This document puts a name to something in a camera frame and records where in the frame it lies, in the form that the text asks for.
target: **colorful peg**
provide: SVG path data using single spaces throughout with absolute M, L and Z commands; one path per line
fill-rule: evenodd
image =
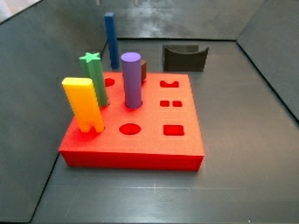
M 115 12 L 106 13 L 106 26 L 107 26 L 107 43 L 110 51 L 111 68 L 119 68 L 119 56 L 118 56 L 118 32 L 115 26 Z
M 142 56 L 137 52 L 122 55 L 122 66 L 126 86 L 126 106 L 137 109 L 142 106 Z
M 86 78 L 91 78 L 94 81 L 98 96 L 98 105 L 102 108 L 108 105 L 108 94 L 99 52 L 87 52 L 86 56 L 79 58 L 79 62 Z
M 104 123 L 99 110 L 96 92 L 90 78 L 66 78 L 62 82 L 70 105 L 82 132 L 90 132 L 91 126 L 96 132 L 104 130 Z

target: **green star peg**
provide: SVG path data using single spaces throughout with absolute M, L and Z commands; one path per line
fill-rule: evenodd
M 86 56 L 79 58 L 79 63 L 84 77 L 91 78 L 94 81 L 98 96 L 98 105 L 102 108 L 108 105 L 108 94 L 99 52 L 87 52 Z

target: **gray wall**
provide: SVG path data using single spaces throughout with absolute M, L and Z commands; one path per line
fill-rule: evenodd
M 30 221 L 71 120 L 62 79 L 121 38 L 237 39 L 263 0 L 44 0 L 0 25 L 0 221 Z
M 103 0 L 121 38 L 233 39 L 265 0 Z
M 267 0 L 238 43 L 299 119 L 299 1 Z
M 62 79 L 106 43 L 95 1 L 42 1 L 0 25 L 0 221 L 30 221 L 71 121 Z

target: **yellow peg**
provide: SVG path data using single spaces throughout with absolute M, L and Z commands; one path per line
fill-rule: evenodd
M 68 96 L 80 131 L 90 132 L 90 128 L 94 126 L 96 132 L 102 132 L 106 127 L 99 110 L 92 79 L 67 77 L 62 85 Z

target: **shape sorter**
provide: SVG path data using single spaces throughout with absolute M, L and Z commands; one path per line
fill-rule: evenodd
M 80 132 L 76 118 L 60 144 L 68 166 L 198 171 L 205 158 L 189 75 L 149 73 L 143 105 L 126 106 L 122 73 L 104 73 L 106 130 Z

